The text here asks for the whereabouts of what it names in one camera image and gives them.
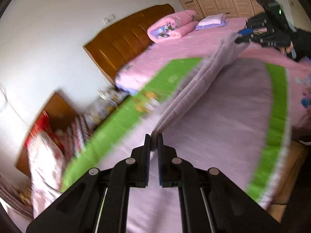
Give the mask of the right hand black glove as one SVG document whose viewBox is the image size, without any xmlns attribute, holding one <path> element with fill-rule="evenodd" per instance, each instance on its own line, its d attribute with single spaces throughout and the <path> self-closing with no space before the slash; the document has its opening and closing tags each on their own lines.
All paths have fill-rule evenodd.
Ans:
<svg viewBox="0 0 311 233">
<path fill-rule="evenodd" d="M 305 57 L 310 58 L 310 32 L 296 28 L 296 31 L 291 36 L 290 46 L 279 48 L 279 51 L 286 56 L 293 50 L 296 53 L 296 57 L 294 58 L 292 54 L 292 59 L 296 62 L 299 62 Z"/>
</svg>

